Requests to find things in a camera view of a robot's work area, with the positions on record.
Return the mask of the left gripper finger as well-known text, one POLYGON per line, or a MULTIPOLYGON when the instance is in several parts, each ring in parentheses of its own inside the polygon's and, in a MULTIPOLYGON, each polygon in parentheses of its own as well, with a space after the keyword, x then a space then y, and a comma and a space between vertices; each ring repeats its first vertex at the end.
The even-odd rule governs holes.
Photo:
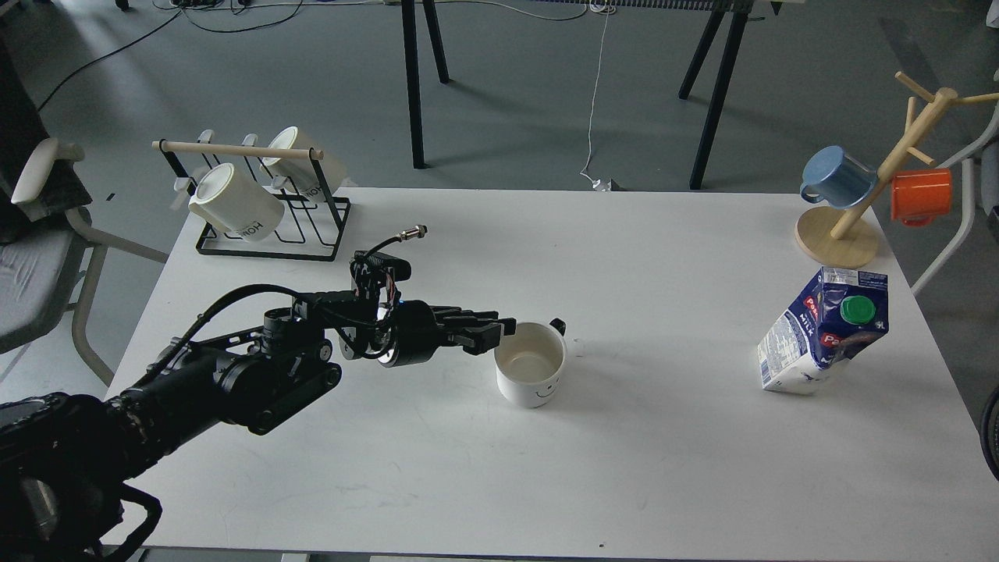
POLYGON ((500 345, 504 335, 503 324, 486 324, 456 328, 449 335, 449 343, 470 355, 481 355, 500 345))
POLYGON ((438 307, 436 331, 443 338, 502 338, 515 334, 517 320, 501 318, 496 311, 438 307))

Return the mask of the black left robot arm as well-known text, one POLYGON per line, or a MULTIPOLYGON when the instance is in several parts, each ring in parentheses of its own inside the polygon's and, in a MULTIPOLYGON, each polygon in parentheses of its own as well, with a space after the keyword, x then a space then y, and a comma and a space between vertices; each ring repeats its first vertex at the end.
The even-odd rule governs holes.
POLYGON ((395 367, 442 347, 479 355, 513 335, 495 311, 400 296, 406 260, 384 244, 357 251, 352 288, 304 293, 272 284, 222 295, 121 394, 50 393, 2 405, 4 561, 125 561, 163 514, 129 480, 224 422, 264 435, 338 385, 347 360, 395 367))

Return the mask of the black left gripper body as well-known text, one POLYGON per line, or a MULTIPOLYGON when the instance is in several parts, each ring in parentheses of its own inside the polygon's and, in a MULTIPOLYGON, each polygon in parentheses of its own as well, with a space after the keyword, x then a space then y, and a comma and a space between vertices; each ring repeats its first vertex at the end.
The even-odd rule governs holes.
POLYGON ((450 335, 470 313, 453 306, 432 306, 424 301, 404 301, 390 320, 390 342, 378 361, 386 368, 428 361, 440 347, 453 347, 450 335))

